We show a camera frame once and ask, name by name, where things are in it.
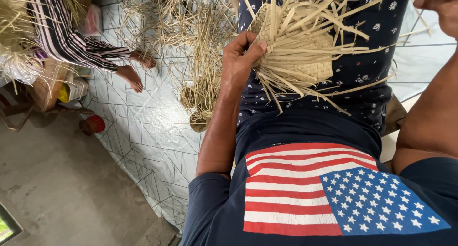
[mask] navy t-shirt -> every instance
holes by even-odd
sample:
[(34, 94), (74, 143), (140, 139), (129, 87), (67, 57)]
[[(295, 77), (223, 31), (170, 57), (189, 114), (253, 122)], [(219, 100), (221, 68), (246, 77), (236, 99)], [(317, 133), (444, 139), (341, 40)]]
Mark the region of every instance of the navy t-shirt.
[(238, 127), (232, 180), (189, 184), (182, 245), (458, 245), (458, 161), (397, 176), (380, 152), (372, 128), (340, 113), (255, 115)]

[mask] sleeve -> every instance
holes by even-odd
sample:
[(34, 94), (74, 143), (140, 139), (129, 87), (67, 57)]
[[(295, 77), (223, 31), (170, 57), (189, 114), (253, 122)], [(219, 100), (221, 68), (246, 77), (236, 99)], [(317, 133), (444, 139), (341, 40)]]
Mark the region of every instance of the sleeve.
[(191, 181), (182, 246), (204, 245), (213, 217), (229, 198), (229, 185), (227, 178), (216, 173), (205, 173)]
[(404, 168), (399, 176), (441, 196), (458, 200), (458, 159), (423, 159)]

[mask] window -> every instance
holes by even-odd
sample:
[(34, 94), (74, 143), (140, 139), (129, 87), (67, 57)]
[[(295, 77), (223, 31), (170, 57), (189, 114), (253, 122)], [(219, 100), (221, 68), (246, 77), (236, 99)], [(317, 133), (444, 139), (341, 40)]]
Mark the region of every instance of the window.
[(13, 217), (0, 204), (0, 245), (22, 232)]

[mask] floral pants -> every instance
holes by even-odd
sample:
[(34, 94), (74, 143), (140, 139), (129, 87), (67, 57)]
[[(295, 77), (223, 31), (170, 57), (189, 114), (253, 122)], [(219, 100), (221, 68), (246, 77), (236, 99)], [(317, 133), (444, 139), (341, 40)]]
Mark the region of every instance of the floral pants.
[[(239, 32), (247, 29), (252, 21), (248, 8), (252, 8), (256, 13), (262, 2), (266, 0), (248, 1), (251, 4), (250, 6), (247, 6), (244, 0), (239, 0)], [(372, 1), (374, 0), (349, 2), (347, 11)], [(276, 3), (277, 5), (282, 5), (281, 0), (278, 0)], [(365, 21), (358, 29), (369, 35), (370, 39), (366, 40), (358, 36), (355, 47), (377, 49), (396, 43), (407, 3), (408, 0), (384, 0), (381, 5), (373, 5), (344, 18), (343, 23), (351, 27), (355, 27)], [(352, 43), (353, 40), (354, 34), (345, 31), (344, 43)], [(343, 55), (332, 62), (333, 76), (329, 78), (330, 82), (322, 82), (317, 85), (316, 89), (321, 90), (320, 93), (323, 94), (333, 93), (367, 85), (383, 79), (388, 75), (394, 50), (395, 46), (392, 46), (374, 53)], [(326, 89), (336, 85), (340, 87)], [(314, 96), (305, 96), (298, 100), (293, 100), (299, 97), (297, 94), (287, 94), (282, 97), (276, 93), (275, 95), (270, 94), (270, 96), (272, 98), (271, 101), (268, 100), (266, 91), (264, 91), (255, 72), (251, 70), (239, 105), (238, 124), (255, 114), (277, 110), (278, 106), (273, 100), (273, 97), (277, 97), (281, 101), (280, 105), (283, 109), (323, 108), (329, 111), (338, 111), (329, 102), (323, 99), (317, 100)], [(382, 133), (385, 128), (386, 104), (391, 100), (391, 97), (391, 88), (386, 82), (382, 82), (366, 89), (335, 95), (329, 98), (339, 107), (349, 112), (353, 118), (374, 127), (379, 133)]]

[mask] american flag print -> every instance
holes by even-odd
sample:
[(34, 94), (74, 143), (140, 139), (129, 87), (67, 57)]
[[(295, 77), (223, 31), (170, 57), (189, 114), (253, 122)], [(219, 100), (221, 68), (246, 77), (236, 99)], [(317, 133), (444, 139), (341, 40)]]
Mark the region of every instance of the american flag print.
[(245, 156), (245, 232), (287, 236), (415, 234), (450, 226), (374, 158), (334, 143)]

